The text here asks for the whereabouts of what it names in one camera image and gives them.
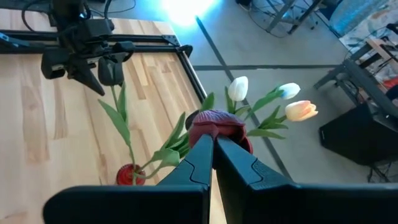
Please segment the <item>bright light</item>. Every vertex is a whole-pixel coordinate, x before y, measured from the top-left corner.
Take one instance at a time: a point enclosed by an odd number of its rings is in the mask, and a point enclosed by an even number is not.
[[[169,19],[180,26],[191,26],[195,16],[204,16],[218,0],[162,0]]]

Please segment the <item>white tulip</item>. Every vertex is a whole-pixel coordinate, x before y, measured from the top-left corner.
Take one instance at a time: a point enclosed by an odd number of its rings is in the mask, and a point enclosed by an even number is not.
[[[286,118],[289,121],[303,121],[318,114],[317,106],[311,104],[309,100],[302,100],[286,106]]]
[[[288,100],[288,99],[295,97],[299,93],[300,87],[296,83],[288,83],[288,84],[280,86],[278,88],[278,90],[283,90],[284,92],[283,92],[281,98],[284,100]]]
[[[247,77],[235,78],[228,88],[228,95],[233,101],[242,101],[246,97],[249,89]]]

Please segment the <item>wooden tabletop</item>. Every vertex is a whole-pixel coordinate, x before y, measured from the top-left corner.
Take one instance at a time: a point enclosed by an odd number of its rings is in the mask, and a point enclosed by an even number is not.
[[[21,12],[0,9],[0,29],[26,30]],[[27,12],[35,30],[47,16]],[[113,19],[115,34],[174,34],[167,23]],[[95,92],[66,77],[46,80],[41,55],[0,55],[0,223],[42,223],[46,200],[76,185],[113,185],[129,151]],[[134,54],[123,64],[129,129],[138,164],[168,138],[178,117],[200,102],[175,54]],[[110,88],[101,97],[113,104]],[[152,173],[154,166],[146,169]],[[172,168],[162,169],[154,185]],[[225,223],[215,173],[211,223]]]

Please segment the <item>gray floor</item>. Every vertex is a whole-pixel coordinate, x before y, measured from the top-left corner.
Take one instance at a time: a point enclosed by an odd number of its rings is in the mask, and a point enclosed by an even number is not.
[[[256,0],[257,6],[262,3]],[[114,0],[111,11],[125,9],[131,0]],[[234,0],[146,0],[138,1],[128,12],[112,14],[113,17],[168,21],[173,25],[177,37],[183,44],[193,45],[190,57],[193,65],[222,65],[211,45],[195,21],[198,15],[215,47],[227,65],[336,65],[347,53],[324,23],[310,30],[310,21],[286,38],[279,39],[260,29]],[[265,27],[269,18],[260,12],[252,14],[260,26]],[[283,35],[289,26],[279,26],[276,35]],[[286,140],[271,139],[278,157],[296,182],[311,183],[365,183],[369,169],[359,166],[325,148],[318,140],[318,128],[352,108],[352,104],[339,89],[325,86],[320,91],[312,85],[329,68],[307,69],[262,69],[197,71],[206,92],[215,92],[216,108],[224,109],[223,88],[231,78],[249,78],[248,102],[252,105],[271,88],[283,83],[298,83],[302,91],[296,98],[272,102],[256,113],[261,120],[277,106],[285,106],[298,100],[311,100],[318,107],[318,116],[301,123],[287,123],[289,130],[278,131]],[[248,121],[247,128],[254,124]],[[261,138],[251,139],[254,155],[263,163],[282,171],[269,148]]]

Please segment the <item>small red vase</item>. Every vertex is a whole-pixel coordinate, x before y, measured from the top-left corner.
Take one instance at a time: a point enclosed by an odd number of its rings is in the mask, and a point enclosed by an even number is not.
[[[136,169],[140,169],[141,167],[136,164]],[[132,164],[126,164],[119,169],[118,174],[116,175],[116,184],[117,185],[132,185]],[[145,175],[145,171],[141,171],[139,175]],[[136,185],[144,185],[145,179],[141,179],[136,177]]]

